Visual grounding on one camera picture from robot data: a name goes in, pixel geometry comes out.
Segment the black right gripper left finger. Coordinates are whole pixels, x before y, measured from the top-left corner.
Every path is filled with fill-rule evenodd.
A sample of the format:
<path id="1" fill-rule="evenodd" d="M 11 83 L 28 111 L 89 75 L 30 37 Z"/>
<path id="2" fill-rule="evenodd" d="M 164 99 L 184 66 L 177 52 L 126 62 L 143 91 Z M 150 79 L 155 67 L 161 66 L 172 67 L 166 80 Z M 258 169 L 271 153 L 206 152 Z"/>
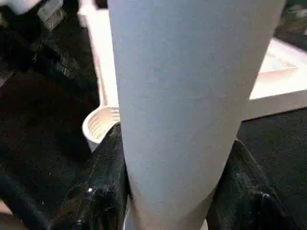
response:
<path id="1" fill-rule="evenodd" d="M 107 132 L 74 182 L 52 229 L 123 229 L 129 186 L 120 123 Z"/>

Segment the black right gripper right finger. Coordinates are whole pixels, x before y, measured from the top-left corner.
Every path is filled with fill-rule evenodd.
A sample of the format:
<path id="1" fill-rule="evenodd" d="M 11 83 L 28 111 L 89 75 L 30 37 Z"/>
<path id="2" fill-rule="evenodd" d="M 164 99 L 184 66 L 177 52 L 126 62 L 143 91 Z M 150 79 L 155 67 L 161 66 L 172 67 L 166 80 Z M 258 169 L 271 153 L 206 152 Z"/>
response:
<path id="1" fill-rule="evenodd" d="M 255 159 L 233 143 L 206 217 L 210 230 L 296 230 L 298 225 Z"/>

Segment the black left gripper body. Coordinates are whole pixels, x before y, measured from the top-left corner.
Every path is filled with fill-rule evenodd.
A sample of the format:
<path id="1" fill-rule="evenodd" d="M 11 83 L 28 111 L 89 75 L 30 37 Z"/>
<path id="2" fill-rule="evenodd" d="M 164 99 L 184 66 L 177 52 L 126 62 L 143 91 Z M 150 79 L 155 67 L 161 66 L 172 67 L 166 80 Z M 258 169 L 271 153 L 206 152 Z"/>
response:
<path id="1" fill-rule="evenodd" d="M 51 31 L 35 19 L 1 15 L 1 81 L 18 71 L 39 73 L 80 97 L 98 98 L 88 31 L 75 14 Z"/>

